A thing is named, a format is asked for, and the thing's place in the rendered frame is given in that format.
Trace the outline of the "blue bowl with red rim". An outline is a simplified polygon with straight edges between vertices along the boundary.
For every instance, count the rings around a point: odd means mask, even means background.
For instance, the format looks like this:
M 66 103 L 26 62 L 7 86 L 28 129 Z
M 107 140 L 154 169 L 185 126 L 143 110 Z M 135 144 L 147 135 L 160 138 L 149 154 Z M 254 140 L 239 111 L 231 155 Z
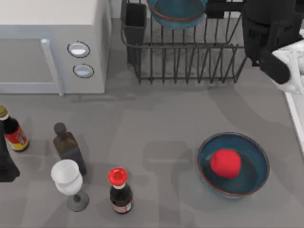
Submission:
M 239 154 L 241 169 L 235 178 L 222 178 L 211 170 L 211 157 L 220 149 Z M 198 149 L 196 163 L 202 182 L 210 191 L 226 199 L 241 199 L 259 191 L 270 172 L 269 159 L 263 148 L 252 138 L 236 132 L 216 133 L 207 138 Z
M 151 16 L 168 29 L 190 29 L 206 17 L 209 0 L 146 0 Z

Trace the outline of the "black cutlery holder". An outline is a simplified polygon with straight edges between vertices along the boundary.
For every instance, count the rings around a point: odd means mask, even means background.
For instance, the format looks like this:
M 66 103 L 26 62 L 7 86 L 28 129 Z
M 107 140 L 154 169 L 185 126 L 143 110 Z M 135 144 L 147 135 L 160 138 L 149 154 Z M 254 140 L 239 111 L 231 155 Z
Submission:
M 147 24 L 146 5 L 122 0 L 121 21 L 127 43 L 141 46 Z

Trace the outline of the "pale microwave oven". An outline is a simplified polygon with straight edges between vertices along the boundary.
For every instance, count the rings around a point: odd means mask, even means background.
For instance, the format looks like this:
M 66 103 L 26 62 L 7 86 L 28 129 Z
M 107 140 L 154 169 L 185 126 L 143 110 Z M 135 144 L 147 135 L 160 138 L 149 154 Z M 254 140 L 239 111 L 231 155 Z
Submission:
M 109 0 L 0 0 L 0 94 L 58 94 L 41 39 L 51 42 L 65 94 L 105 91 L 110 54 Z M 67 46 L 81 41 L 90 47 L 85 58 Z M 90 78 L 79 78 L 73 67 L 88 64 Z

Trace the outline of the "red ball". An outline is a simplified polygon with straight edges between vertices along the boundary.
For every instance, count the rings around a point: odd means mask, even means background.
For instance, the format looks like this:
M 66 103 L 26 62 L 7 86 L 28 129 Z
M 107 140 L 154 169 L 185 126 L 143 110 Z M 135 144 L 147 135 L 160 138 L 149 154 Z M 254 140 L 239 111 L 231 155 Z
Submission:
M 218 176 L 233 179 L 240 173 L 242 161 L 240 155 L 231 149 L 220 149 L 213 153 L 210 168 Z

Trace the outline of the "large round microwave knob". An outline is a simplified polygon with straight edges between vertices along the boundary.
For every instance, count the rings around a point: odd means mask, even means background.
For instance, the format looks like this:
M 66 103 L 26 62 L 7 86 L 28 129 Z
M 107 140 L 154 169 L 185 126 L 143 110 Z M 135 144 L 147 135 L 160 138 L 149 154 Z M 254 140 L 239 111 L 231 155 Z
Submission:
M 85 58 L 90 54 L 90 47 L 81 41 L 68 44 L 67 50 L 70 55 L 76 58 Z

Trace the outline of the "small round microwave knob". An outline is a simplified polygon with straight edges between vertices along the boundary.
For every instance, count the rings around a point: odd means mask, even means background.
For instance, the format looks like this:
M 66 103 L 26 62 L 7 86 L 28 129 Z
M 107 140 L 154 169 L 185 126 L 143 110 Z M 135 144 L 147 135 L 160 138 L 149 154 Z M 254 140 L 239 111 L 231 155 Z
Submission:
M 74 66 L 73 72 L 79 78 L 90 78 L 94 75 L 94 69 L 88 64 Z

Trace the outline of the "brown bottle with grey cap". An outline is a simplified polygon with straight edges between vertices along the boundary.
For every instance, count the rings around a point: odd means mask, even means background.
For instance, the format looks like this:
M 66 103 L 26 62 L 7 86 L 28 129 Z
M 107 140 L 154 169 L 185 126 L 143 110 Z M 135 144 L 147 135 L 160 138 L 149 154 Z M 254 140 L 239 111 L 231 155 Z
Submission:
M 80 147 L 71 132 L 69 132 L 64 123 L 56 123 L 53 127 L 56 134 L 53 139 L 54 147 L 60 159 L 74 160 L 78 166 L 82 176 L 87 174 L 87 168 L 83 159 Z

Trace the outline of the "dark bottle with red cap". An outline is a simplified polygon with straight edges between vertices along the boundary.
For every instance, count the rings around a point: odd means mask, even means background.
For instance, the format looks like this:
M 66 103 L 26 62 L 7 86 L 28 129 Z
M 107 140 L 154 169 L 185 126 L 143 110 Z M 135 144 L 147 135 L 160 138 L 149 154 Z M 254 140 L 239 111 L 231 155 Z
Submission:
M 126 214 L 133 208 L 133 192 L 127 180 L 128 172 L 122 167 L 115 167 L 108 173 L 111 184 L 110 201 L 113 210 L 118 214 Z

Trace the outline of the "white goblet with grey foot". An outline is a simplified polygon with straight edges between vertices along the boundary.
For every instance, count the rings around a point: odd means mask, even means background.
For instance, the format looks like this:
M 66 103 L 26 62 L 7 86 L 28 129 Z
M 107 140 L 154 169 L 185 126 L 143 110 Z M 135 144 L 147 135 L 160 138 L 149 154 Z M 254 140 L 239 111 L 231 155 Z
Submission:
M 60 160 L 51 169 L 51 178 L 59 192 L 67 196 L 67 207 L 74 212 L 86 209 L 88 194 L 82 190 L 83 176 L 74 160 Z

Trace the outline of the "dark bottle with gold cap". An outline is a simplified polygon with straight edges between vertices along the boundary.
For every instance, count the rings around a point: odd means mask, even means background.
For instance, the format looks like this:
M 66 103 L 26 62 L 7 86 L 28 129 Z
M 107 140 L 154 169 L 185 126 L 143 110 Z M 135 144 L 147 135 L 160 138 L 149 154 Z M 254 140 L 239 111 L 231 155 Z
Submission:
M 4 136 L 12 149 L 16 152 L 23 152 L 29 146 L 29 140 L 24 134 L 19 122 L 11 117 L 8 110 L 0 105 L 0 121 L 4 128 Z

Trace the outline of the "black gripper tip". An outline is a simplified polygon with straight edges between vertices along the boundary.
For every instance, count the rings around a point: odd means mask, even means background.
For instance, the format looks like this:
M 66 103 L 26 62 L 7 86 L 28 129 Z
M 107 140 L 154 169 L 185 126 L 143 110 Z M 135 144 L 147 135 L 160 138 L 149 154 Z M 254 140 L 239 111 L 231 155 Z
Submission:
M 0 123 L 0 183 L 13 182 L 20 171 L 12 160 L 4 137 L 4 128 Z

